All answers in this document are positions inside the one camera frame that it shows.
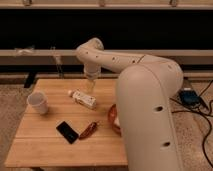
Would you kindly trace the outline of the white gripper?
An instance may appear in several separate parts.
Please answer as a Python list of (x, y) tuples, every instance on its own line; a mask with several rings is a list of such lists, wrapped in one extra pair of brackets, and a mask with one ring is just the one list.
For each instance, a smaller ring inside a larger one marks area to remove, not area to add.
[(96, 79), (99, 77), (100, 72), (99, 71), (89, 72), (85, 70), (84, 75), (87, 79), (87, 82), (86, 82), (87, 92), (92, 93), (96, 84)]

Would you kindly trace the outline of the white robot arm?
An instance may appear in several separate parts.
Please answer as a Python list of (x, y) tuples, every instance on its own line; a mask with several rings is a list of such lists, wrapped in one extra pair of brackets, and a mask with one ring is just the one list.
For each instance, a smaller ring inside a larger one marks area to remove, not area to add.
[(116, 108), (129, 171), (184, 171), (169, 98), (183, 84), (175, 61), (147, 54), (106, 51), (93, 38), (76, 49), (85, 76), (106, 68), (119, 74)]

